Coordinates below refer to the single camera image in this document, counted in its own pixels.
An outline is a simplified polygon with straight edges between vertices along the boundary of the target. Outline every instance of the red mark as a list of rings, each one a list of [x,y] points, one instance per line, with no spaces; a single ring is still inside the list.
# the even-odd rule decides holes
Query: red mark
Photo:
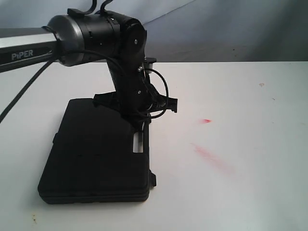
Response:
[[[210,119],[200,119],[200,124],[207,124],[207,123],[210,123],[212,122],[212,120]]]
[[[234,170],[232,167],[230,167],[229,165],[227,165],[223,160],[219,159],[218,157],[214,156],[213,154],[211,154],[210,152],[208,152],[207,150],[205,150],[204,148],[192,143],[192,146],[194,146],[195,148],[195,152],[200,154],[201,156],[203,156],[204,158],[206,158],[207,160],[209,160],[209,162],[214,165],[215,167],[217,167],[218,169],[222,170],[223,172],[227,173],[227,174],[232,174],[234,173]]]

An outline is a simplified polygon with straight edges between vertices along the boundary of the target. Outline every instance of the red stain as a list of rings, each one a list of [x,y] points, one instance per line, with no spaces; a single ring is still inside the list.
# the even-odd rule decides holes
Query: red stain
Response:
[[[223,160],[219,159],[217,156],[211,154],[204,148],[192,143],[192,146],[195,148],[195,152],[201,155],[202,157],[206,158],[212,165],[220,169],[221,171],[227,173],[227,174],[232,174],[234,173],[234,169],[227,165]]]
[[[207,123],[210,123],[212,122],[212,120],[210,119],[200,119],[200,124],[207,124]]]

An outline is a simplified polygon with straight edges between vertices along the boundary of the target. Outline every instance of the black case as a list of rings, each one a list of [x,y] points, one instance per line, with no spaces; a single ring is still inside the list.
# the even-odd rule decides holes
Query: black case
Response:
[[[156,176],[149,169],[149,123],[143,153],[134,153],[133,126],[93,99],[70,100],[38,192],[48,204],[145,201]]]

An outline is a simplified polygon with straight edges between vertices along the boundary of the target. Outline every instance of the white table surface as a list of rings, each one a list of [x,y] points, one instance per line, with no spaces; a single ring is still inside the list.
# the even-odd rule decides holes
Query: white table surface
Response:
[[[0,74],[1,111],[41,65]],[[308,63],[154,67],[179,105],[150,126],[157,187],[149,199],[41,200],[37,185],[68,101],[114,90],[104,63],[53,64],[0,124],[1,231],[308,230]]]

